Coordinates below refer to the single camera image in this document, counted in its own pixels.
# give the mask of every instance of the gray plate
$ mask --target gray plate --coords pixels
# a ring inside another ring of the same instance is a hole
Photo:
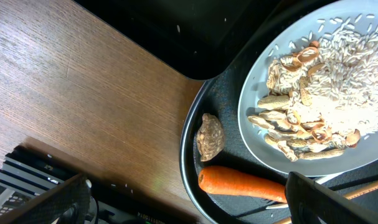
[[[247,120],[248,115],[262,111],[256,105],[260,98],[268,94],[267,68],[274,56],[279,58],[289,54],[292,51],[288,47],[291,40],[297,47],[296,52],[300,50],[301,46],[307,47],[308,43],[303,42],[301,38],[308,37],[310,31],[313,32],[312,40],[318,40],[325,32],[333,33],[340,23],[334,25],[329,22],[330,18],[340,17],[345,21],[351,17],[351,23],[354,23],[359,14],[362,14],[362,18],[354,24],[355,30],[362,35],[366,34],[370,23],[373,25],[372,31],[375,30],[378,25],[378,0],[338,1],[304,16],[270,43],[254,63],[240,95],[238,120],[245,145],[266,166],[286,174],[290,171],[297,171],[306,176],[320,176],[356,169],[378,159],[378,133],[376,133],[367,140],[360,141],[356,149],[346,150],[342,156],[316,161],[300,159],[290,162],[282,153],[265,143],[263,137],[267,133],[266,130],[262,129],[262,133],[258,135],[259,128],[253,127]],[[375,18],[368,19],[366,18],[367,14],[373,14]],[[316,22],[318,19],[326,21],[320,33],[318,33],[318,29],[321,24]]]

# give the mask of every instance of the orange carrot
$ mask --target orange carrot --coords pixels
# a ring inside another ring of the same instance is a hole
[[[287,203],[283,185],[222,166],[202,169],[199,186],[208,194],[260,197]]]

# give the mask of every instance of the wooden table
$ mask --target wooden table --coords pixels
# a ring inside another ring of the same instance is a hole
[[[25,142],[204,220],[178,161],[201,85],[71,0],[0,0],[0,167]]]

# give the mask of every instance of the pile of rice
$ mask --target pile of rice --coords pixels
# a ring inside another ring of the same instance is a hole
[[[301,122],[320,118],[333,133],[360,130],[362,136],[378,131],[378,33],[361,35],[353,30],[335,32],[332,39],[319,39],[319,57],[304,64],[297,72],[288,72],[281,65],[292,63],[292,57],[274,61],[280,78],[274,92],[287,95],[293,89],[291,105],[301,116]],[[312,105],[301,103],[300,77],[308,69],[324,66],[310,77],[306,88]]]

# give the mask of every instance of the black round tray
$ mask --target black round tray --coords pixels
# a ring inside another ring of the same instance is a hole
[[[220,165],[285,184],[287,175],[277,173],[261,164],[243,143],[237,123],[239,96],[249,70],[263,49],[300,17],[330,2],[332,1],[307,1],[283,12],[277,9],[274,19],[261,26],[225,72],[215,79],[206,81],[198,92],[183,127],[179,163],[189,197],[212,223],[272,223],[290,215],[288,208],[266,210],[265,207],[274,202],[261,198],[208,195],[198,186],[198,173],[205,166]],[[226,135],[224,150],[208,162],[200,161],[195,140],[204,113],[216,115]],[[378,161],[342,174],[324,185],[345,194],[373,180],[378,180]],[[375,194],[378,194],[378,191],[367,195],[373,197]],[[377,200],[374,198],[374,201],[364,200],[362,197],[355,200],[371,210],[378,211],[378,197]]]

